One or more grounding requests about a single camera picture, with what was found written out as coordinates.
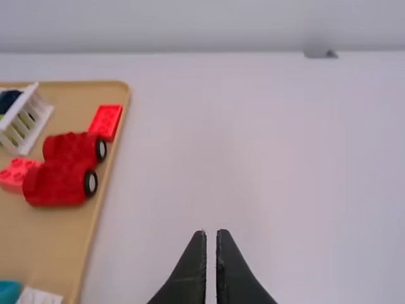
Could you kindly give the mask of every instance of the lego stud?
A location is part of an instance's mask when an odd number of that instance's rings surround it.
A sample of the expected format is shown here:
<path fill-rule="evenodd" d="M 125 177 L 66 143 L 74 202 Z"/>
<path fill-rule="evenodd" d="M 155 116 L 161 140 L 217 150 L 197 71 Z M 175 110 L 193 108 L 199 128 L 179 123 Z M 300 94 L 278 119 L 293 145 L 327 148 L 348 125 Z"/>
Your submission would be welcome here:
<path fill-rule="evenodd" d="M 13 175 L 13 179 L 16 182 L 22 182 L 24 180 L 24 175 L 17 172 L 15 175 Z"/>
<path fill-rule="evenodd" d="M 21 158 L 15 158 L 11 161 L 11 166 L 19 167 L 19 166 L 21 166 L 22 163 L 23 163 L 23 161 L 21 160 Z"/>
<path fill-rule="evenodd" d="M 11 175 L 11 173 L 10 173 L 10 171 L 8 171 L 8 170 L 3 170 L 3 171 L 0 172 L 0 177 L 1 177 L 2 179 L 6 179 L 6 178 L 8 178 L 10 175 Z"/>

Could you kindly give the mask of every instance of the white plastic piece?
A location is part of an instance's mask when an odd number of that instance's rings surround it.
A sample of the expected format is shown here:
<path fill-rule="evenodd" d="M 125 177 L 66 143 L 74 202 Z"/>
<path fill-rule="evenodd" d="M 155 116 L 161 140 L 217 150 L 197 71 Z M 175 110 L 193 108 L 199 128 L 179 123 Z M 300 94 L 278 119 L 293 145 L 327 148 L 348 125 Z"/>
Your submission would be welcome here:
<path fill-rule="evenodd" d="M 16 304 L 61 304 L 63 297 L 58 294 L 26 287 Z"/>
<path fill-rule="evenodd" d="M 25 89 L 0 120 L 0 142 L 14 155 L 27 155 L 54 107 L 39 94 L 38 82 Z"/>

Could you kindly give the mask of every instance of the white table surface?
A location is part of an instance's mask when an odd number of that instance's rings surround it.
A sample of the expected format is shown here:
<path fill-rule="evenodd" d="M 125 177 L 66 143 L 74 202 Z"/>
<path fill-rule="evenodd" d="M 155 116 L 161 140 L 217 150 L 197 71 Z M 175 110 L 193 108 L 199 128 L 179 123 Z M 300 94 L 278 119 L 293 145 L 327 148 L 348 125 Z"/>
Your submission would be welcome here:
<path fill-rule="evenodd" d="M 279 304 L 402 303 L 405 53 L 0 55 L 0 80 L 134 89 L 83 304 L 146 303 L 227 228 Z"/>

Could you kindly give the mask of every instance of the red lego brick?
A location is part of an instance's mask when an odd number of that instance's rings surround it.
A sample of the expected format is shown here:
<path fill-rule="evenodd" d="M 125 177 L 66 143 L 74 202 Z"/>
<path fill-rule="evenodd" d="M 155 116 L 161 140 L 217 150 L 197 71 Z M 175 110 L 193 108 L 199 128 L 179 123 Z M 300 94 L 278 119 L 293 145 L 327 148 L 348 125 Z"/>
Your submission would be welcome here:
<path fill-rule="evenodd" d="M 22 193 L 25 174 L 30 168 L 40 165 L 40 161 L 14 158 L 8 167 L 0 171 L 0 186 L 6 191 Z"/>
<path fill-rule="evenodd" d="M 120 104 L 99 106 L 88 131 L 99 134 L 105 141 L 113 141 L 121 113 Z"/>
<path fill-rule="evenodd" d="M 22 185 L 25 200 L 34 207 L 80 206 L 95 195 L 94 171 L 107 157 L 99 134 L 65 133 L 48 136 L 42 146 L 45 162 L 28 170 Z"/>

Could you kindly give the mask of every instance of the white lego fence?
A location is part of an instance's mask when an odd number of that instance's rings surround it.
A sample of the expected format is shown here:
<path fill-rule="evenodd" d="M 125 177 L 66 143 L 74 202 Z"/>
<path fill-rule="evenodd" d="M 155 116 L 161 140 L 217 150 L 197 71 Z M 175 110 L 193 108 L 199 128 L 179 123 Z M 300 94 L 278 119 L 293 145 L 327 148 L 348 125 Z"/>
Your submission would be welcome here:
<path fill-rule="evenodd" d="M 24 89 L 0 120 L 0 142 L 14 155 L 27 155 L 44 128 L 54 107 L 39 94 L 38 82 Z"/>

